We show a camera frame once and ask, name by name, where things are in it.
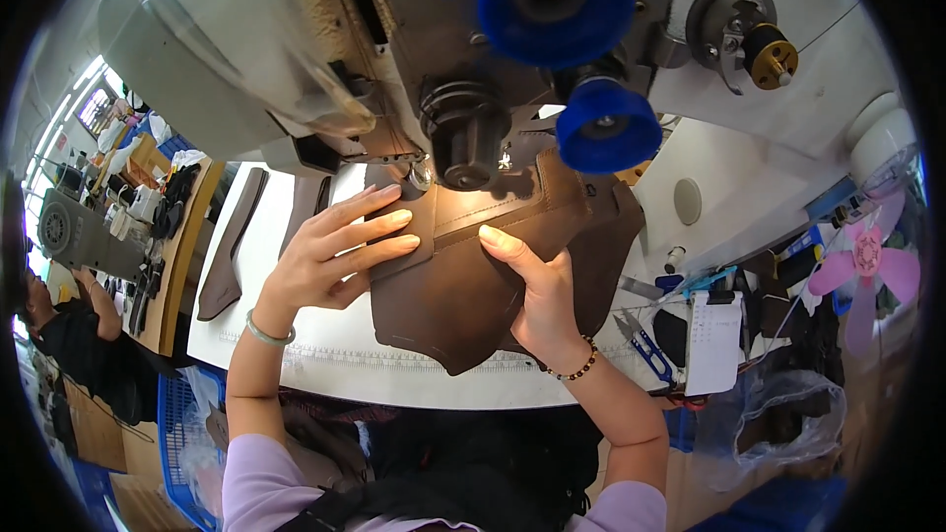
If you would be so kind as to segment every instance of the woman's left hand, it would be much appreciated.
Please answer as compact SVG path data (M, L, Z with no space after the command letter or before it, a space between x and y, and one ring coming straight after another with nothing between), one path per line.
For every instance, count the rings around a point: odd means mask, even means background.
M267 305L291 313L304 306L347 308L368 291L372 266L407 255L420 244L419 237L403 235L360 246L407 226L407 209L352 224L400 195L399 185L381 191L371 186L306 220L266 279L257 308Z

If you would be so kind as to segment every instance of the beaded bracelet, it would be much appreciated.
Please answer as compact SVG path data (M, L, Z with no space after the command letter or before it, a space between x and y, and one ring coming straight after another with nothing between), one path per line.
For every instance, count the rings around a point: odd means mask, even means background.
M563 374L555 374L555 372L553 372L551 368L547 369L546 372L554 375L555 378L557 378L558 380L562 380L563 378L568 379L568 380L574 380L576 378L581 378L582 376L584 376L585 372L589 371L591 369L591 365L595 363L595 358L598 357L598 346L596 346L594 344L594 340L591 339L591 337L588 337L587 335L582 335L582 339L587 341L588 345L591 346L591 357L588 358L588 361L585 362L585 365L582 366L582 369L568 376L565 376Z

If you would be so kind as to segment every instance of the sewing machine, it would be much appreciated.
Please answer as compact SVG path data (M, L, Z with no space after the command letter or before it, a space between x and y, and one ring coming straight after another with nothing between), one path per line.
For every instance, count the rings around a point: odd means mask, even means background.
M101 0L99 27L110 66L216 160L458 191L527 164L506 151L535 133L578 171L651 160L628 276L843 222L916 153L858 0ZM667 139L655 112L682 117Z

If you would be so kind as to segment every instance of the woman's hand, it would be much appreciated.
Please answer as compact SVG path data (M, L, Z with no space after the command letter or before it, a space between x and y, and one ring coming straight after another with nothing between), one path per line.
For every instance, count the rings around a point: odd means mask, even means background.
M89 288L92 285L92 282L96 280L96 277L92 275L92 271L88 267L82 266L81 269L71 269L72 277L76 278L76 281L86 288Z
M567 249L547 264L525 242L479 227L479 242L526 282L526 298L511 331L515 340L558 374L573 374L587 362L590 348L578 333Z
M403 229L410 222L410 211L400 209L352 224L395 202L400 195L401 188L396 184L380 192L371 186L306 220L266 279L257 309L266 306L295 313L304 306L347 308L368 291L368 269L406 255L420 243L418 237L404 235L360 246Z

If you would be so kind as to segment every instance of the scissors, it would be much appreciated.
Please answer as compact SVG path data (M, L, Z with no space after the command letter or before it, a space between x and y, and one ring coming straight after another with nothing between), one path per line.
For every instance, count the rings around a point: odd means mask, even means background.
M667 358L663 356L660 348L656 347L656 344L647 336L647 332L641 326L641 323L627 309L621 309L621 314L624 315L623 320L618 316L615 316L614 320L618 323L618 329L621 330L624 339L627 339L628 343L634 346L634 349L644 358L660 381L673 385L674 369L670 366Z

